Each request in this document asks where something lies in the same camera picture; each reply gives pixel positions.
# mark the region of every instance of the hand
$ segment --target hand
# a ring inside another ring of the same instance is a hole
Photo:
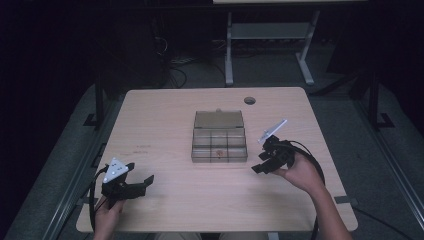
[[[119,216],[124,204],[125,200],[118,201],[111,209],[108,209],[109,201],[105,196],[102,196],[96,206],[96,229],[94,231],[95,240],[112,239],[113,232],[119,222]]]
[[[296,152],[295,161],[289,169],[277,169],[273,173],[282,176],[295,187],[302,189],[309,195],[316,190],[325,188],[314,165],[302,154]]]

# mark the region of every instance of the gray floor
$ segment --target gray floor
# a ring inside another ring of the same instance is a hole
[[[282,47],[250,58],[235,58],[233,87],[300,86],[306,92],[313,92],[341,77],[325,72],[332,46],[314,45],[308,63],[316,83],[314,86],[306,85],[295,61],[296,50],[296,46]],[[214,58],[213,63],[197,61],[179,67],[188,77],[184,88],[224,87],[223,75],[217,68],[223,70],[223,58]],[[174,76],[182,81],[182,75],[178,72],[174,72]],[[166,88],[172,88],[172,85],[168,84]],[[357,201],[357,208],[384,220],[412,239],[424,239],[423,229],[399,190],[385,154],[376,141],[378,137],[385,139],[417,194],[423,199],[424,179],[421,175],[424,169],[424,139],[403,114],[394,95],[384,87],[380,91],[379,109],[389,115],[395,128],[381,129],[376,133],[369,127],[362,112],[361,106],[366,103],[366,97],[362,102],[352,101],[347,95],[349,89],[350,84],[346,84],[325,97],[310,97],[346,192]],[[94,88],[87,90],[6,239],[50,239],[56,236],[51,233],[59,229],[62,229],[59,239],[92,238],[92,234],[79,233],[75,229],[81,207],[78,205],[73,209],[66,203],[69,199],[70,202],[78,199],[94,176],[96,169],[89,165],[96,159],[101,144],[107,143],[123,99],[106,100],[106,122],[98,131],[94,131],[94,127],[83,126],[87,115],[95,112]],[[88,159],[90,163],[76,173],[81,159]],[[72,179],[79,176],[78,184],[70,184]],[[76,194],[66,195],[68,189],[75,189]],[[59,224],[51,222],[61,212],[65,215],[69,213],[69,219]],[[355,213],[359,222],[358,229],[352,233],[355,239],[405,239],[381,223]],[[146,239],[148,236],[117,233],[116,239]],[[309,236],[310,233],[280,233],[280,239],[309,239]]]

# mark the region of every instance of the transparent plastic box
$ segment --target transparent plastic box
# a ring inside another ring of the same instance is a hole
[[[197,111],[191,158],[194,163],[246,162],[246,135],[241,111]]]

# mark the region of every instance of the wooden table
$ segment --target wooden table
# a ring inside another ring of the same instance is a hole
[[[247,105],[246,97],[256,103]],[[246,163],[191,160],[196,111],[241,110],[246,129]],[[281,177],[253,172],[261,160],[257,140],[282,118],[275,134],[303,143],[320,162],[332,196],[345,190],[302,88],[219,88],[134,90],[128,92],[103,154],[100,167],[113,157],[134,162],[127,183],[155,175],[145,197],[128,200],[118,231],[227,232],[310,231],[315,209],[309,196]],[[101,181],[96,197],[100,197]],[[357,228],[350,204],[337,204],[349,230]],[[77,222],[92,231],[88,205]]]

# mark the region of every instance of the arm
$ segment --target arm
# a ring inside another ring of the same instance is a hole
[[[290,169],[278,169],[274,174],[282,176],[294,186],[309,194],[317,212],[319,229],[323,239],[351,240],[330,193],[321,181],[315,167],[302,154],[295,154]]]
[[[96,229],[94,231],[94,240],[112,239],[124,203],[125,201],[118,201],[111,209],[108,209],[107,206],[109,203],[107,199],[102,196],[98,206],[96,206]]]

